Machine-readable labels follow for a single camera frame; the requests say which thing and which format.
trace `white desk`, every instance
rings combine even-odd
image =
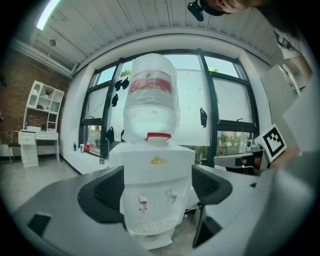
[[[38,166],[37,141],[54,141],[55,157],[59,158],[59,134],[55,131],[21,130],[18,135],[21,145],[21,159],[24,167]]]

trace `water bottle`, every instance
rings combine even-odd
[[[160,54],[133,60],[123,110],[126,142],[146,139],[148,133],[172,135],[180,122],[177,71]]]

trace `person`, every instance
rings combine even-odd
[[[286,1],[281,0],[200,0],[204,10],[213,16],[242,12],[247,8],[257,8],[273,26],[275,38],[280,47],[283,58],[298,68],[305,82],[311,80],[313,71],[303,56],[301,47],[301,33],[291,20],[283,6]]]

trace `floor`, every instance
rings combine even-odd
[[[45,186],[60,180],[76,177],[77,174],[66,164],[55,158],[40,158],[39,166],[24,168],[21,161],[13,165],[0,162],[0,195],[9,211],[13,213]],[[184,217],[173,233],[173,243],[150,250],[156,256],[183,256],[193,250],[192,243],[197,231],[194,215]]]

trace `yellow logo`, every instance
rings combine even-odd
[[[165,165],[167,163],[167,159],[160,158],[158,155],[154,157],[154,159],[151,160],[151,164],[153,165]]]

